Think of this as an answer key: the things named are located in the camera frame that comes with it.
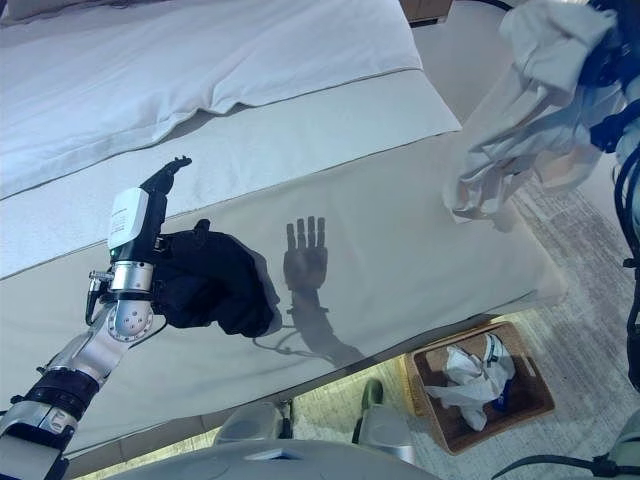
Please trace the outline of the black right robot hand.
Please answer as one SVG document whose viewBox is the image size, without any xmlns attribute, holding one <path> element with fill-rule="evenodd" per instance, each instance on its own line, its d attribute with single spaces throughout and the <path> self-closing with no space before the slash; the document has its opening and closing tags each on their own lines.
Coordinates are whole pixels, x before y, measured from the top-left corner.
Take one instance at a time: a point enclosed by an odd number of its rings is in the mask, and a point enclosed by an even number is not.
<svg viewBox="0 0 640 480">
<path fill-rule="evenodd" d="M 618 82 L 623 91 L 639 76 L 639 2 L 588 1 L 594 10 L 612 11 L 614 26 L 586 58 L 578 83 L 608 87 Z"/>
</svg>

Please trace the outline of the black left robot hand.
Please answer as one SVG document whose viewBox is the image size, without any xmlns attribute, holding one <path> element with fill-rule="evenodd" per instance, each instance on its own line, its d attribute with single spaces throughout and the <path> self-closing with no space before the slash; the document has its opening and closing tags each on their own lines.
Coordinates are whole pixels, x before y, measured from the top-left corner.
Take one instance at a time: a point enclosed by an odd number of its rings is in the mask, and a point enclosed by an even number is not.
<svg viewBox="0 0 640 480">
<path fill-rule="evenodd" d="M 191 163 L 189 157 L 175 157 L 138 187 L 123 190 L 114 198 L 107 238 L 112 263 L 152 262 L 174 177 Z"/>
</svg>

